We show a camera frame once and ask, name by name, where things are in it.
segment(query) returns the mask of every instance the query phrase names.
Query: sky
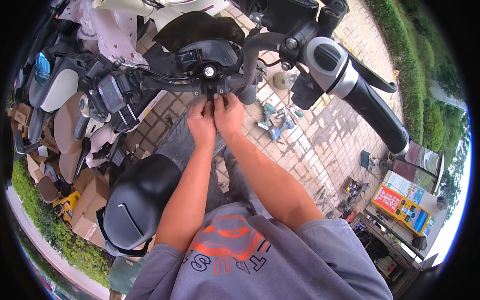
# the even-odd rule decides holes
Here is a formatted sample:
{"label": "sky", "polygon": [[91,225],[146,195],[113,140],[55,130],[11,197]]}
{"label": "sky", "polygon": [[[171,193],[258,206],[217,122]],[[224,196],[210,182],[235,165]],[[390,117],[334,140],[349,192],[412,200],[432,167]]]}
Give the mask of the sky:
{"label": "sky", "polygon": [[434,256],[438,253],[437,258],[433,265],[437,265],[444,261],[445,257],[448,254],[450,245],[455,238],[456,230],[462,219],[463,210],[465,207],[465,202],[467,201],[467,192],[468,184],[470,181],[470,171],[471,171],[471,158],[472,158],[472,143],[468,147],[467,159],[465,160],[464,173],[460,179],[460,186],[462,190],[458,196],[458,204],[455,210],[452,213],[450,219],[445,222],[445,225],[440,229],[440,233],[437,236],[437,239],[433,243],[432,248],[427,254],[427,258]]}

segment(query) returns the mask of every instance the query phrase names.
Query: orange graphic print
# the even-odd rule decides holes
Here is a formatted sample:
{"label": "orange graphic print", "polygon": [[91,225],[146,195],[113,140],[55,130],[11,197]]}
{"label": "orange graphic print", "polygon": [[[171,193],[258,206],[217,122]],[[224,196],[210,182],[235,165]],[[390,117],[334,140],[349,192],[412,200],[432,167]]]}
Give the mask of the orange graphic print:
{"label": "orange graphic print", "polygon": [[208,256],[218,256],[215,260],[215,273],[220,273],[220,263],[224,265],[225,273],[230,271],[232,256],[239,261],[249,259],[261,245],[260,252],[264,252],[269,242],[265,237],[253,229],[244,217],[228,215],[213,218],[207,227],[201,228],[190,244],[190,249]]}

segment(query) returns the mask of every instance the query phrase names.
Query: brake lever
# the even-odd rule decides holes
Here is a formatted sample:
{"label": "brake lever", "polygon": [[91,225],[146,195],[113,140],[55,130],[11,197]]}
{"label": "brake lever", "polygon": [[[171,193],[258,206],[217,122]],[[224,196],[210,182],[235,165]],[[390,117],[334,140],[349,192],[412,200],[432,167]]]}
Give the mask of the brake lever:
{"label": "brake lever", "polygon": [[347,52],[348,59],[352,62],[352,67],[369,85],[391,94],[397,91],[397,86],[395,83],[388,83],[387,81],[385,81],[385,79],[380,77],[380,75],[370,70],[367,66],[363,64],[363,62],[353,56],[353,54],[348,49],[346,49],[341,44],[339,45],[343,48],[343,50]]}

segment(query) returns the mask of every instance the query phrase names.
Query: man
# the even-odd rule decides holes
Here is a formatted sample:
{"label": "man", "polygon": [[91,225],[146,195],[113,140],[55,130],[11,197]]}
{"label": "man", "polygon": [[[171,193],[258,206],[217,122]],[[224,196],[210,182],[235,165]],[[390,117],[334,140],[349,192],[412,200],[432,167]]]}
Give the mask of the man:
{"label": "man", "polygon": [[[243,136],[238,98],[214,98],[215,109],[203,98],[189,112],[195,150],[127,299],[392,299],[346,221],[324,219],[300,183]],[[222,202],[209,188],[217,131],[233,203],[205,214]]]}

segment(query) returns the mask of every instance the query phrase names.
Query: man's hand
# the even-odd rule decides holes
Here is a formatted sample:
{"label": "man's hand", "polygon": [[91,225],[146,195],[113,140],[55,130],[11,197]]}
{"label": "man's hand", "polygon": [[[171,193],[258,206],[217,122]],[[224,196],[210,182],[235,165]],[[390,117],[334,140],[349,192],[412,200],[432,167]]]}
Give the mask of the man's hand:
{"label": "man's hand", "polygon": [[195,140],[195,147],[215,147],[216,127],[213,119],[213,102],[200,98],[188,112],[187,125]]}
{"label": "man's hand", "polygon": [[233,135],[240,134],[243,122],[243,105],[232,93],[227,95],[214,95],[215,100],[215,125],[224,140]]}

